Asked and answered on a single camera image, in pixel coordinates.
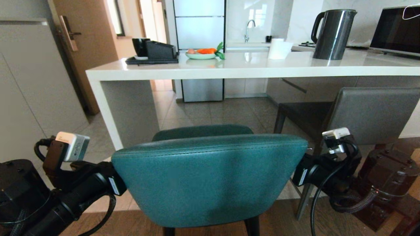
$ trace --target kettle handle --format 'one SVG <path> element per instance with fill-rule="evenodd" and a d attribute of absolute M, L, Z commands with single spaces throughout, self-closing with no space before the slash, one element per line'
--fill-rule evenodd
<path fill-rule="evenodd" d="M 312 34 L 311 34 L 311 39 L 314 43 L 317 43 L 318 41 L 316 37 L 316 33 L 318 33 L 319 23 L 321 22 L 321 19 L 324 18 L 324 16 L 325 16 L 325 12 L 321 12 L 318 14 L 318 16 L 315 19 L 314 27 L 312 28 Z"/>

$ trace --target kitchen island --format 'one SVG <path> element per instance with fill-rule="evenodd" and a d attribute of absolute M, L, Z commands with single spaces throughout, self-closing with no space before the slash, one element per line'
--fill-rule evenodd
<path fill-rule="evenodd" d="M 313 52 L 291 52 L 285 60 L 269 60 L 267 55 L 227 52 L 226 60 L 192 60 L 181 54 L 178 64 L 144 66 L 128 66 L 121 59 L 87 70 L 87 76 L 116 150 L 149 142 L 159 131 L 149 80 L 420 76 L 419 59 L 365 50 L 346 50 L 336 61 L 313 59 Z M 400 137 L 420 136 L 419 123 L 418 104 Z"/>

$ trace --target black mug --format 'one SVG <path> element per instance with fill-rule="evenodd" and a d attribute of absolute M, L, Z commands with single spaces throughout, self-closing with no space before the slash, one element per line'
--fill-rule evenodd
<path fill-rule="evenodd" d="M 134 50 L 138 57 L 147 57 L 147 48 L 146 48 L 146 41 L 150 41 L 150 39 L 140 38 L 140 39 L 132 39 Z"/>

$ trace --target refrigerator door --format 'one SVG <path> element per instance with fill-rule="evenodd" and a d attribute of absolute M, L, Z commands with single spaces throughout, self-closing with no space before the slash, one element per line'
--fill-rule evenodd
<path fill-rule="evenodd" d="M 223 79 L 183 79 L 184 102 L 223 100 Z"/>
<path fill-rule="evenodd" d="M 225 0 L 173 0 L 175 17 L 224 16 Z"/>
<path fill-rule="evenodd" d="M 179 50 L 216 48 L 223 42 L 224 17 L 178 17 L 176 32 Z"/>

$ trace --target microwave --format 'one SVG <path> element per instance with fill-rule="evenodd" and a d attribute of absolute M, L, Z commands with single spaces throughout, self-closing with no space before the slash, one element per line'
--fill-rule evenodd
<path fill-rule="evenodd" d="M 370 48 L 384 52 L 420 56 L 420 16 L 404 20 L 405 7 L 384 8 Z M 407 8 L 404 18 L 420 14 L 420 5 Z"/>

